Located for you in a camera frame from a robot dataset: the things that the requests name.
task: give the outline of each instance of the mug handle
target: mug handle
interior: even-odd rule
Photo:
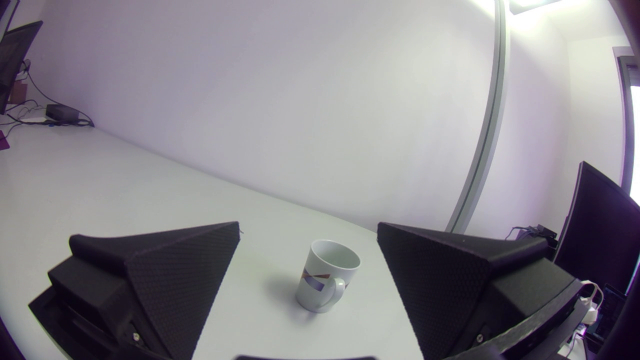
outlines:
[[[345,283],[344,280],[342,280],[339,277],[334,277],[332,278],[332,285],[333,285],[333,295],[331,295],[331,298],[329,299],[328,302],[325,302],[322,306],[320,306],[320,308],[318,310],[322,311],[328,307],[332,307],[336,302],[338,302],[338,300],[340,300],[342,298],[342,294],[344,294],[344,288],[345,288]]]

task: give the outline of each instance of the power adapter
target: power adapter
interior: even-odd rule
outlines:
[[[78,122],[80,112],[62,104],[47,105],[45,115],[56,123],[53,125],[75,124]]]

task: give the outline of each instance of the white wall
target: white wall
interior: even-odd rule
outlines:
[[[369,229],[446,226],[492,67],[474,3],[68,0],[43,18],[36,82],[99,128]]]
[[[548,207],[571,117],[566,40],[541,11],[510,17],[509,23],[511,61],[502,127],[467,228],[467,234],[491,238],[504,238],[513,226],[555,229]]]
[[[581,161],[618,184],[622,180],[625,129],[620,75],[612,49],[616,46],[629,46],[629,42],[625,36],[616,36],[569,43],[572,115],[562,171],[547,204],[554,215],[549,224],[558,233],[571,206]]]

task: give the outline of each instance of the white mug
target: white mug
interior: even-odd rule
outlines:
[[[342,298],[358,267],[360,258],[348,247],[331,240],[314,241],[296,299],[309,311],[326,313]]]

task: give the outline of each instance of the ceiling light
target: ceiling light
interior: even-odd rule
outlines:
[[[527,10],[539,8],[546,4],[555,3],[556,1],[560,0],[511,0],[509,2],[509,7],[511,8],[511,13],[516,15]]]

